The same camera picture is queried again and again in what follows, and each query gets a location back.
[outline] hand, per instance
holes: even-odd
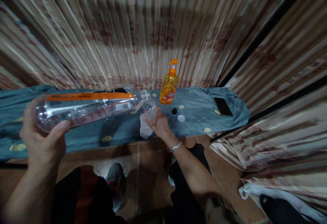
[[[175,138],[175,135],[171,132],[168,120],[165,115],[161,112],[161,108],[157,107],[156,123],[146,119],[146,122],[150,125],[154,133],[164,141]]]
[[[34,99],[24,111],[23,127],[19,133],[26,143],[30,167],[59,167],[66,152],[65,133],[71,127],[68,120],[57,124],[49,134],[41,131],[35,123]]]

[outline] orange soap bottle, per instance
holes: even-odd
[[[178,84],[178,76],[176,75],[176,68],[178,60],[172,59],[169,63],[172,67],[169,69],[169,73],[165,75],[162,81],[161,92],[160,92],[160,102],[162,104],[170,104],[173,102],[174,95],[176,92],[176,87]]]

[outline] leg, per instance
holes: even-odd
[[[55,187],[51,223],[126,223],[115,216],[114,197],[92,166],[78,167]]]
[[[201,144],[196,144],[189,150],[210,171],[204,156],[204,147]],[[167,223],[205,223],[205,214],[188,187],[177,162],[170,167],[169,175],[174,180],[176,189],[171,194],[174,206],[171,213],[166,216]]]

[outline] fingernail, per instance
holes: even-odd
[[[65,128],[65,129],[67,129],[67,128],[70,128],[70,126],[72,125],[72,122],[71,121],[69,121],[69,120],[64,120],[64,121],[62,121],[62,122],[60,122],[60,127],[61,128]]]

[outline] smartphone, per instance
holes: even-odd
[[[231,110],[229,109],[225,99],[222,98],[214,98],[215,99],[215,103],[218,107],[218,110],[220,112],[221,115],[223,116],[229,116],[232,117],[233,114],[231,112]]]

